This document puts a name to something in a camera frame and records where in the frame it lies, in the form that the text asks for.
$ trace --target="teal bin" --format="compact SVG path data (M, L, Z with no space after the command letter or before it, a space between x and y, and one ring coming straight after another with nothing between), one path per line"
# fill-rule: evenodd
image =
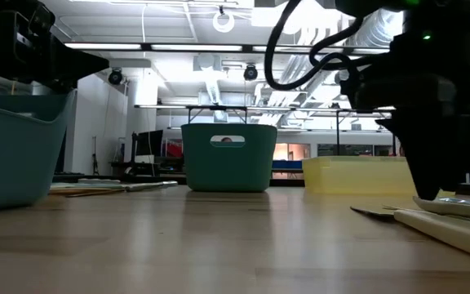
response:
M195 191L262 192L269 187L275 127L193 123L182 126L188 187ZM243 141L212 141L214 137Z
M0 209L47 196L74 93L0 96Z

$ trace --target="table surface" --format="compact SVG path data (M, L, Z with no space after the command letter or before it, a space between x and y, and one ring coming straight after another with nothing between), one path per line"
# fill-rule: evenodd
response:
M0 212L0 293L470 293L470 255L350 205L410 198L50 197Z

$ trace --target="security camera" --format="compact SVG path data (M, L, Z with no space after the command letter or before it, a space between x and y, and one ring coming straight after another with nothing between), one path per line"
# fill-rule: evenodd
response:
M255 65L247 65L246 70L244 71L244 79L246 81L255 81L259 76L259 72Z
M108 76L108 81L112 85L121 85L124 76L122 75L122 69L112 69L112 73Z

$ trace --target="bin handle cutout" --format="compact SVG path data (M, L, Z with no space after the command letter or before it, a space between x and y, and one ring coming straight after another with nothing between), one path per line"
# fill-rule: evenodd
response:
M211 137L210 143L214 147L241 148L246 139L243 136L217 135Z

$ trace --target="desk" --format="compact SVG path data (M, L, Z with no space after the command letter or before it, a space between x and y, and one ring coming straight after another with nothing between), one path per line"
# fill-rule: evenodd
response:
M470 293L470 255L350 204L410 198L161 191L0 212L0 293Z

